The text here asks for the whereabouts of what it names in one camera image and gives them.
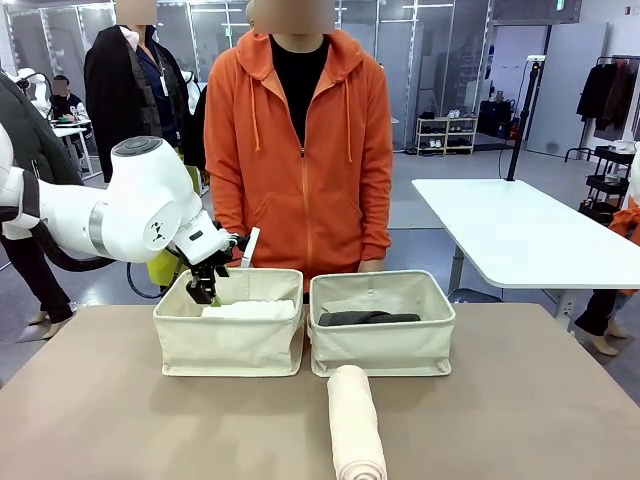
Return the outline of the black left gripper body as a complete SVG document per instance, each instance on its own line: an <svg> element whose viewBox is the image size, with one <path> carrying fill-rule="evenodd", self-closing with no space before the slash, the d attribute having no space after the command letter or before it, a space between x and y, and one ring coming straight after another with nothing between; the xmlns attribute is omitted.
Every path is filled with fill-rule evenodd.
<svg viewBox="0 0 640 480"><path fill-rule="evenodd" d="M190 264L190 270L193 277L198 277L201 280L206 278L213 280L215 275L221 278L228 278L229 272L227 265L230 264L233 258L233 247L229 247L225 250L219 250L208 258Z"/></svg>

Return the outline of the white towel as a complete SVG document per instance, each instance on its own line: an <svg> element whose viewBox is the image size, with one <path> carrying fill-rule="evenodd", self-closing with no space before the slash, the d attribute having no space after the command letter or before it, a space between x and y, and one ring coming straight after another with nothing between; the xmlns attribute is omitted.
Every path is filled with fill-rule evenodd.
<svg viewBox="0 0 640 480"><path fill-rule="evenodd" d="M292 300L276 301L238 301L231 304L205 307L202 318L235 320L282 320L296 313Z"/></svg>

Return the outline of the dark grey towel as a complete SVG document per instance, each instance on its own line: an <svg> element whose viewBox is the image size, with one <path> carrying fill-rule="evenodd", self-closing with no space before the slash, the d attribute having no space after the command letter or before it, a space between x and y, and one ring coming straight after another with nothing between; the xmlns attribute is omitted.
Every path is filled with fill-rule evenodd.
<svg viewBox="0 0 640 480"><path fill-rule="evenodd" d="M322 327L342 327L355 325L415 323L420 321L421 317L413 313L391 314L384 311L343 311L323 313L318 320L318 325Z"/></svg>

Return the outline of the person's right forearm orange sleeve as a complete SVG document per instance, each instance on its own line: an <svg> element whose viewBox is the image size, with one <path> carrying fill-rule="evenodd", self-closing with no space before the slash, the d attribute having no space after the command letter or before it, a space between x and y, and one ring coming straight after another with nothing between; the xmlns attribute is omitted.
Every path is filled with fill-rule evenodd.
<svg viewBox="0 0 640 480"><path fill-rule="evenodd" d="M244 234L244 185L238 161L216 158L207 168L215 219L227 231Z"/></svg>

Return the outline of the cream fabric basket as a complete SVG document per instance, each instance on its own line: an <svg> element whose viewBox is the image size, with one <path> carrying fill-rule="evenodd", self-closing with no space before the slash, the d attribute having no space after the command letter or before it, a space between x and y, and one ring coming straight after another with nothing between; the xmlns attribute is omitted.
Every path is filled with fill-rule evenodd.
<svg viewBox="0 0 640 480"><path fill-rule="evenodd" d="M282 320L202 318L182 273L153 311L162 373L174 377L287 377L298 373L304 340L303 275L290 269L232 268L220 284L222 305L292 300Z"/></svg>
<svg viewBox="0 0 640 480"><path fill-rule="evenodd" d="M323 313L417 314L420 322L322 327ZM309 290L311 369L328 377L356 365L376 377L440 377L451 373L456 314L435 278L422 270L332 274Z"/></svg>

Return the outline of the yellow green bag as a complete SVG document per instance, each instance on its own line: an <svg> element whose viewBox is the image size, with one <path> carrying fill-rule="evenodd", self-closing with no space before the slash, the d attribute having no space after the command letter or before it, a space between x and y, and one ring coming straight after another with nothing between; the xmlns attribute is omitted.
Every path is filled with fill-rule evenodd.
<svg viewBox="0 0 640 480"><path fill-rule="evenodd" d="M146 263L150 282L162 288L170 286L178 264L179 258L176 255L168 250L161 251Z"/></svg>

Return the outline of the person in orange hoodie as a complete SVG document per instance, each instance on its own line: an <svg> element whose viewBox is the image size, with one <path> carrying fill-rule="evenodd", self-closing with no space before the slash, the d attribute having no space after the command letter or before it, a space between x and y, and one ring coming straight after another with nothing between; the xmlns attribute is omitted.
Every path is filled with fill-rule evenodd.
<svg viewBox="0 0 640 480"><path fill-rule="evenodd" d="M335 0L251 0L251 29L208 78L207 164L236 159L256 267L359 273L360 176L392 156L384 68L335 25Z"/></svg>

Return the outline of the pink rolled towel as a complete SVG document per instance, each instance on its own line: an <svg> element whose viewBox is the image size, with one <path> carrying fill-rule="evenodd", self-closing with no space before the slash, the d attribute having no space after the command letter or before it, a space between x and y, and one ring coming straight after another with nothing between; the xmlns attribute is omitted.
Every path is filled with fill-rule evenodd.
<svg viewBox="0 0 640 480"><path fill-rule="evenodd" d="M336 480L388 480L365 371L354 365L337 368L327 381L327 391Z"/></svg>

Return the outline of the white desk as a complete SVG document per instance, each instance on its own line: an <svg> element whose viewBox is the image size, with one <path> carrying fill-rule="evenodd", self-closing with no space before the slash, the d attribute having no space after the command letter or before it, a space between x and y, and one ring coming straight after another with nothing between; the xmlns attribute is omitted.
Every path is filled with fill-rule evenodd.
<svg viewBox="0 0 640 480"><path fill-rule="evenodd" d="M59 119L51 121L50 125L54 134L63 141L82 178L89 179L95 176L97 171L93 167L85 139L91 122L89 120Z"/></svg>

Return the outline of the white humanoid robot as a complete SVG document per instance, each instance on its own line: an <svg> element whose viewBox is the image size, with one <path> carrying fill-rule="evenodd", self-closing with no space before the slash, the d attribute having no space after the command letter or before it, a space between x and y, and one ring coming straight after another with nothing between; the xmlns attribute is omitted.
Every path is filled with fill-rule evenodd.
<svg viewBox="0 0 640 480"><path fill-rule="evenodd" d="M50 80L31 68L22 68L17 71L13 81L41 116L49 120L51 118Z"/></svg>

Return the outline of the wooden shoe rack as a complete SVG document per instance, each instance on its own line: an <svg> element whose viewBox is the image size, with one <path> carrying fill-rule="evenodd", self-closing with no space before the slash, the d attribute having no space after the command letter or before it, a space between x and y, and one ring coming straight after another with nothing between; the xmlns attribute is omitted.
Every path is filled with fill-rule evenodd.
<svg viewBox="0 0 640 480"><path fill-rule="evenodd" d="M415 150L418 156L471 154L474 150L478 118L420 115L416 120Z"/></svg>

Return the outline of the white table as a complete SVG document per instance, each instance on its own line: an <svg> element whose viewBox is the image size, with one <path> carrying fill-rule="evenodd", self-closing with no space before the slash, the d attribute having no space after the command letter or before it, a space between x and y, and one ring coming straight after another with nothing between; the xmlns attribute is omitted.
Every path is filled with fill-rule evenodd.
<svg viewBox="0 0 640 480"><path fill-rule="evenodd" d="M455 242L449 286L469 261L490 285L542 290L569 320L575 293L640 289L640 247L521 181L415 179Z"/></svg>

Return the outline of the black suitcase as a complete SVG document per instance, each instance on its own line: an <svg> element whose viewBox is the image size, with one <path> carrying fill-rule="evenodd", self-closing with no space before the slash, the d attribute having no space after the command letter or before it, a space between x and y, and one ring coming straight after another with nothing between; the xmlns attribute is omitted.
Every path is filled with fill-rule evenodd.
<svg viewBox="0 0 640 480"><path fill-rule="evenodd" d="M515 100L480 102L477 132L500 139L506 139L511 129Z"/></svg>

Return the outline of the black trolley cart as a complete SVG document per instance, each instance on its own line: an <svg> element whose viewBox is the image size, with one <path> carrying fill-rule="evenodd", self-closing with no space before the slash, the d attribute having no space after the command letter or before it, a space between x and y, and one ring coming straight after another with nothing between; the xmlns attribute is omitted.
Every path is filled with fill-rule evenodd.
<svg viewBox="0 0 640 480"><path fill-rule="evenodd" d="M595 172L586 177L588 193L579 212L601 225L609 225L620 211L629 190L636 149L597 146L590 154L597 160Z"/></svg>

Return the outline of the clothes rack with dark coats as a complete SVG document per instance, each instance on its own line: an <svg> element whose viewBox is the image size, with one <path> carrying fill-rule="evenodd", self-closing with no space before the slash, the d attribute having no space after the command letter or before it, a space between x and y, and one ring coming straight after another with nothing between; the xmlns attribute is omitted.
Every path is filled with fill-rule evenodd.
<svg viewBox="0 0 640 480"><path fill-rule="evenodd" d="M640 56L600 56L590 69L576 114L597 138L621 140L640 73Z"/></svg>

